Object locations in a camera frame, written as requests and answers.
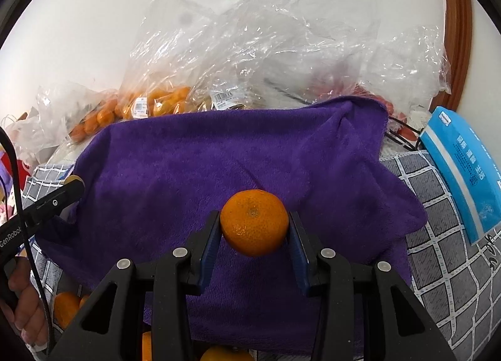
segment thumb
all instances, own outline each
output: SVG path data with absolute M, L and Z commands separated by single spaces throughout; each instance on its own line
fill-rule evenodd
M 14 312 L 12 311 L 12 309 L 7 306 L 7 304 L 0 299 L 0 308 L 2 309 L 2 313 L 3 315 L 5 316 L 5 318 L 7 319 L 7 321 L 10 323 L 10 324 L 13 324 L 14 323 Z

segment white label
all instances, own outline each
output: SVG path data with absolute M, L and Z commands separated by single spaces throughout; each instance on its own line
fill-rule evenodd
M 146 97 L 136 98 L 134 109 L 132 109 L 134 119 L 148 118 L 148 99 Z
M 449 116 L 445 114 L 444 111 L 442 111 L 438 117 L 442 120 L 442 122 L 445 124 L 446 127 L 448 127 L 449 124 L 452 122 Z
M 224 93 L 214 93 L 210 95 L 210 98 L 212 99 L 214 107 L 219 111 L 242 104 L 241 101 L 239 101 L 239 99 L 234 96 L 231 91 Z

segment red object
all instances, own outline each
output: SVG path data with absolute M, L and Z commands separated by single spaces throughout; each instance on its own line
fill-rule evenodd
M 12 176 L 11 161 L 9 161 L 6 153 L 2 154 L 0 161 L 2 161 L 3 165 L 7 169 L 7 172 Z M 29 173 L 24 168 L 23 162 L 19 160 L 18 160 L 18 171 L 19 171 L 19 183 L 20 183 L 19 186 L 21 186 L 21 190 L 24 190 L 24 185 L 26 184 L 26 178 L 29 176 Z

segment silver screw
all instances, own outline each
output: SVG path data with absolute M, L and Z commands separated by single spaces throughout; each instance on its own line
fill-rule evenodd
M 118 269 L 127 269 L 129 266 L 130 266 L 130 260 L 128 260 L 127 258 L 120 259 L 117 262 Z
M 174 255 L 176 258 L 182 258 L 188 255 L 188 250 L 183 247 L 176 248 L 174 251 L 172 251 L 172 255 Z
M 336 256 L 336 251 L 330 248 L 324 248 L 322 251 L 320 251 L 320 255 L 322 255 L 324 258 L 334 258 Z
M 377 268 L 383 272 L 389 272 L 391 270 L 391 265 L 386 261 L 381 261 L 377 264 Z

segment barcode sticker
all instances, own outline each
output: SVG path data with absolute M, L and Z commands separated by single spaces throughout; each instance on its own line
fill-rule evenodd
M 231 91 L 225 93 L 214 93 L 210 95 L 210 98 L 212 99 L 214 107 L 219 111 L 242 104 L 239 98 L 233 95 Z
M 146 97 L 136 98 L 132 109 L 132 117 L 134 119 L 148 118 L 148 101 Z

